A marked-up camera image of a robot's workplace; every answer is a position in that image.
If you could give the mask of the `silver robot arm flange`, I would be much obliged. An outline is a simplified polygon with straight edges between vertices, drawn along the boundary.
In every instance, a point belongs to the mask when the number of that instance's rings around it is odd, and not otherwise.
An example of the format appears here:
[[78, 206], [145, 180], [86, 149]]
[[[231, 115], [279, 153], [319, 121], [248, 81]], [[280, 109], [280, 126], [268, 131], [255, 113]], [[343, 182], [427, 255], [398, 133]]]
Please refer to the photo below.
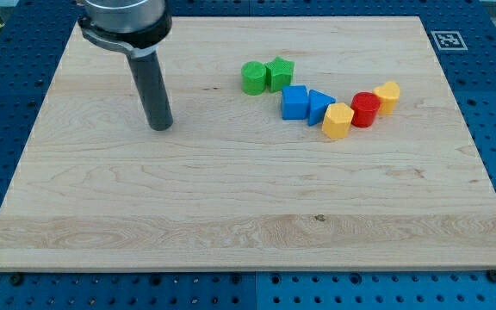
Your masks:
[[156, 52], [171, 31], [167, 0], [84, 0], [84, 9], [78, 19], [83, 37], [131, 59]]

